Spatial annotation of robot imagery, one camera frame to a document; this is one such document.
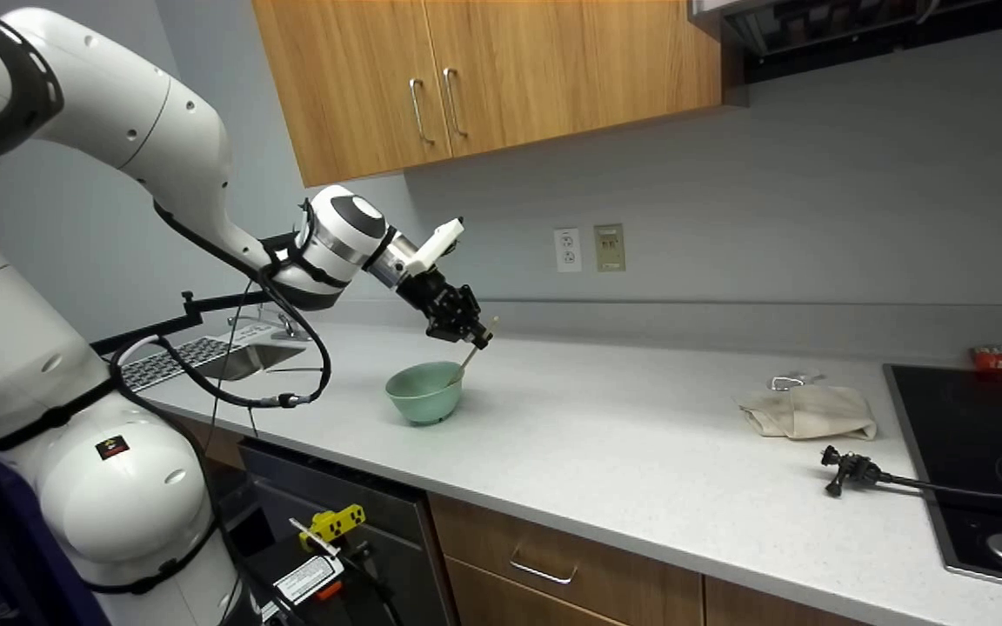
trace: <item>lower cabinet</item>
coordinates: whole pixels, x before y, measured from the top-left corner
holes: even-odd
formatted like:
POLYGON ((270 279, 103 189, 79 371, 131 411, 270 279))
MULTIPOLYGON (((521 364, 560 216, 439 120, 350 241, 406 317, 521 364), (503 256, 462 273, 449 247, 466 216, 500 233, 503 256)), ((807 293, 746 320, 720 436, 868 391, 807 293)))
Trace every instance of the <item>lower cabinet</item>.
POLYGON ((433 497, 462 626, 843 626, 739 583, 433 497))
POLYGON ((814 612, 739 583, 705 579, 705 626, 846 626, 848 620, 814 612))
POLYGON ((458 599, 462 626, 616 626, 616 620, 512 583, 458 558, 449 558, 445 572, 458 599))

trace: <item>upper cabinet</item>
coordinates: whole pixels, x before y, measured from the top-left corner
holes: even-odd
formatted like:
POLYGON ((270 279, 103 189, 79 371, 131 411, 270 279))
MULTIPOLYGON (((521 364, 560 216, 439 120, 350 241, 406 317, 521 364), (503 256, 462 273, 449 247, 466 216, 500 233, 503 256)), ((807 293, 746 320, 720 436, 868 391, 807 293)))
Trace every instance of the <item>upper cabinet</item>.
POLYGON ((253 0, 305 185, 720 104, 686 0, 253 0))

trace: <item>gray wall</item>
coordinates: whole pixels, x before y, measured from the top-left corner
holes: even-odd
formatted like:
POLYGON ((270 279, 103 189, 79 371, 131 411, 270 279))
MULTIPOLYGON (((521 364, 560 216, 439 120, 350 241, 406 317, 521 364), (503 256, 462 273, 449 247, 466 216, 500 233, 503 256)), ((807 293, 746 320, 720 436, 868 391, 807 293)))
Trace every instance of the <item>gray wall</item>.
POLYGON ((512 327, 921 357, 1002 337, 1002 30, 406 182, 423 221, 466 216, 449 266, 512 327), (626 225, 626 270, 590 270, 596 221, 626 225), (553 270, 558 225, 589 270, 553 270))
MULTIPOLYGON (((291 229, 310 193, 291 164, 270 74, 248 0, 40 0, 129 45, 209 96, 230 133, 234 204, 259 237, 291 229)), ((393 221, 413 229, 405 177, 356 182, 393 221)), ((0 251, 87 337, 179 313, 180 293, 218 295, 244 279, 172 233, 129 177, 48 143, 22 146, 0 168, 0 251)), ((390 303, 357 279, 345 307, 390 303)))

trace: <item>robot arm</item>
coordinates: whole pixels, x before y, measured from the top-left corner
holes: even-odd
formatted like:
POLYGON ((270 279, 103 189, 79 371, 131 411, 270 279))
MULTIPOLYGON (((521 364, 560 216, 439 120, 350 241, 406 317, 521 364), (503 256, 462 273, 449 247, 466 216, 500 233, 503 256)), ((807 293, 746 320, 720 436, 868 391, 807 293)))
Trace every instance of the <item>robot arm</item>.
POLYGON ((0 153, 30 133, 135 177, 167 225, 237 270, 270 280, 299 310, 326 310, 365 266, 428 317, 428 332, 474 340, 491 331, 462 284, 436 260, 458 241, 454 218, 413 247, 349 189, 323 189, 304 204, 291 241, 268 247, 226 213, 226 128, 209 102, 135 52, 52 9, 24 7, 0 19, 0 153))

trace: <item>electrical outlet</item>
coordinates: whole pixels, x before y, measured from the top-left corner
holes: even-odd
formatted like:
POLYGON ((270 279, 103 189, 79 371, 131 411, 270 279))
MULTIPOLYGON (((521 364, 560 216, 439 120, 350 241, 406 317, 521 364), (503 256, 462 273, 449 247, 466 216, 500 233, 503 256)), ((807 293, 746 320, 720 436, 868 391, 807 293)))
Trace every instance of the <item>electrical outlet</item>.
POLYGON ((558 270, 560 273, 578 273, 581 270, 581 237, 578 229, 558 229, 558 270))
POLYGON ((597 270, 626 270, 626 225, 597 221, 596 251, 597 251, 597 270))

